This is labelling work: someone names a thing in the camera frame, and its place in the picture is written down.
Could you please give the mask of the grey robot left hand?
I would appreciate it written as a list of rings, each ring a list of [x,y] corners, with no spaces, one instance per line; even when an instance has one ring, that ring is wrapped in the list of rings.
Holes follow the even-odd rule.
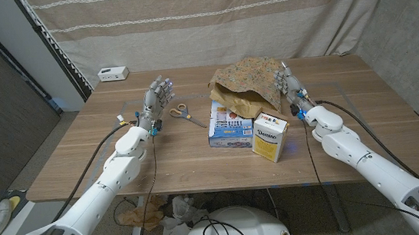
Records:
[[[173,83],[169,78],[162,79],[159,75],[145,93],[138,125],[150,131],[157,119],[161,118],[163,109],[174,98]]]

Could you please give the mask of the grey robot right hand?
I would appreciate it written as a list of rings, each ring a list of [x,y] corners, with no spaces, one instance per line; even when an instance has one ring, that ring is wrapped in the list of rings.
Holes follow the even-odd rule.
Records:
[[[295,105],[305,114],[316,103],[308,96],[305,86],[292,74],[292,70],[285,61],[281,61],[282,67],[274,72],[275,88],[283,93],[291,105]]]

